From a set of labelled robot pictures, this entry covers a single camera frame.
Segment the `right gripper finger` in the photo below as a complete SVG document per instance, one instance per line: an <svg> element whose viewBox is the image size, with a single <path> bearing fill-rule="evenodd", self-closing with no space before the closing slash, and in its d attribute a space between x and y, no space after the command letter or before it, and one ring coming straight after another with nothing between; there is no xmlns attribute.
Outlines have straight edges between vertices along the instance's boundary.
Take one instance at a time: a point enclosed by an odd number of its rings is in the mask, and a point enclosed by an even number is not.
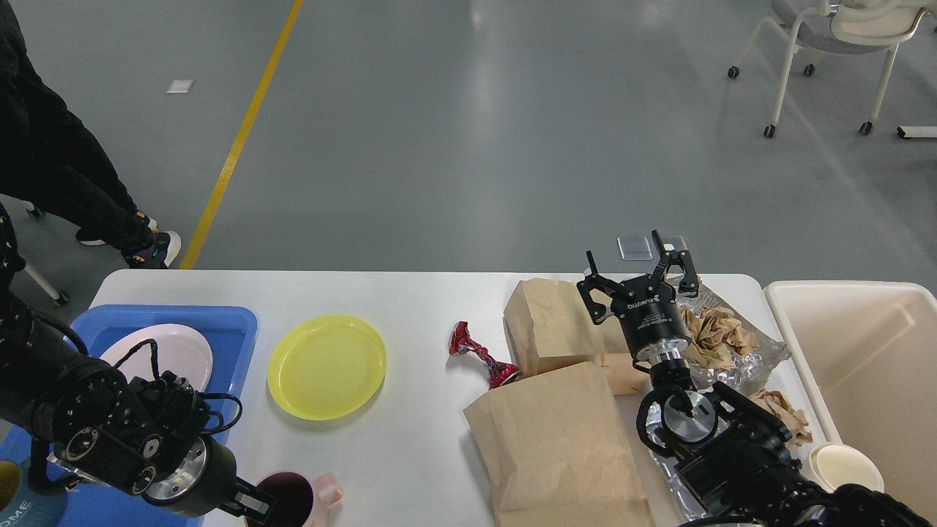
<svg viewBox="0 0 937 527"><path fill-rule="evenodd" d="M656 250L658 250L659 261L654 271L647 277L646 296L649 298L676 298L677 294L680 294L680 296L688 298L697 297L700 280L694 269L690 251L667 249L659 231L652 231L652 241ZM682 273L676 286L666 281L667 274L672 266L679 268Z"/></svg>
<svg viewBox="0 0 937 527"><path fill-rule="evenodd" d="M586 251L586 260L588 260L589 267L583 273L583 279L577 283L577 291L588 310L590 320L595 326L599 326L611 317L619 319L622 314L621 301L629 299L629 289L622 283L617 283L599 273L592 251ZM611 303L599 303L593 298L592 291L605 294Z"/></svg>

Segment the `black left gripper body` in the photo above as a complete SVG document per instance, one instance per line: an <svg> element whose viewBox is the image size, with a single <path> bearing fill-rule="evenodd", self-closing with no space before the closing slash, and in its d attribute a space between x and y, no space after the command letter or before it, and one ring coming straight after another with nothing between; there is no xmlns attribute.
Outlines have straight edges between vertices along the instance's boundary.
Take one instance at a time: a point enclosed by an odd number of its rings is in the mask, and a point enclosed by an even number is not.
<svg viewBox="0 0 937 527"><path fill-rule="evenodd" d="M151 506L182 517L200 517L220 508L241 516L235 493L249 490L236 474L236 458L227 447L211 437L200 437L185 454L179 467L143 493Z"/></svg>

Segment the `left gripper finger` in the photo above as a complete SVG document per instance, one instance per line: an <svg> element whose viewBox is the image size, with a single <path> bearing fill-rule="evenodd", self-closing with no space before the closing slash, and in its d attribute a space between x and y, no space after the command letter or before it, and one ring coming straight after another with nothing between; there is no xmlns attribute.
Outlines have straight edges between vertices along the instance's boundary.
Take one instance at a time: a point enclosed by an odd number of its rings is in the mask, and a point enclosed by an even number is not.
<svg viewBox="0 0 937 527"><path fill-rule="evenodd" d="M235 504L247 523L268 523L277 497L261 490L239 490L235 493Z"/></svg>

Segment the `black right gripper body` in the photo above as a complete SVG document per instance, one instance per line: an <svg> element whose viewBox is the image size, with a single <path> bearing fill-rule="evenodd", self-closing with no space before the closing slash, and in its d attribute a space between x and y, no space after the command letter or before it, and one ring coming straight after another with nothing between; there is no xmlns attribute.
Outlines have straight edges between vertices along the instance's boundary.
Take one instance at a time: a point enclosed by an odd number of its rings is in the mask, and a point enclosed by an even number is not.
<svg viewBox="0 0 937 527"><path fill-rule="evenodd" d="M680 358L690 344L690 333L677 306L677 290L666 280L649 274L622 280L613 296L613 313L635 362L662 362Z"/></svg>

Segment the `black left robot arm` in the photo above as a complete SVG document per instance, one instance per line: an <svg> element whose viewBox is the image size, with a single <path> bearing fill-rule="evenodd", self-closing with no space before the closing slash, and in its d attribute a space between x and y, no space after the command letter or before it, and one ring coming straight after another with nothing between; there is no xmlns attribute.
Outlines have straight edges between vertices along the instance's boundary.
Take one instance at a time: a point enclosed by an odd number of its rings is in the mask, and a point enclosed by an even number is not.
<svg viewBox="0 0 937 527"><path fill-rule="evenodd" d="M275 497L237 476L234 454L215 440L232 427L211 407L224 393L202 393L160 370L127 379L90 356L68 326L10 291L26 267L9 214L2 213L2 418L32 439L27 482L43 495L99 482L182 517L221 510L265 524Z"/></svg>

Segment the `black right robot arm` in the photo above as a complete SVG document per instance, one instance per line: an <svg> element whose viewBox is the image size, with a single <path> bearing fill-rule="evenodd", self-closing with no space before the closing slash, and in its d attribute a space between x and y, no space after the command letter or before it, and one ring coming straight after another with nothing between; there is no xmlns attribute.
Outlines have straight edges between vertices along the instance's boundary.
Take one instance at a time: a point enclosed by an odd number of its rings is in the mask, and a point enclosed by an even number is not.
<svg viewBox="0 0 937 527"><path fill-rule="evenodd" d="M801 473L779 418L722 381L701 391L685 359L692 336L677 297L696 297L700 280L686 250L667 249L652 231L659 261L650 274L603 277L588 253L577 283L593 324L618 320L632 366L652 390L637 411L639 439L676 461L675 470L707 515L694 526L927 526L886 493L856 483L824 490Z"/></svg>

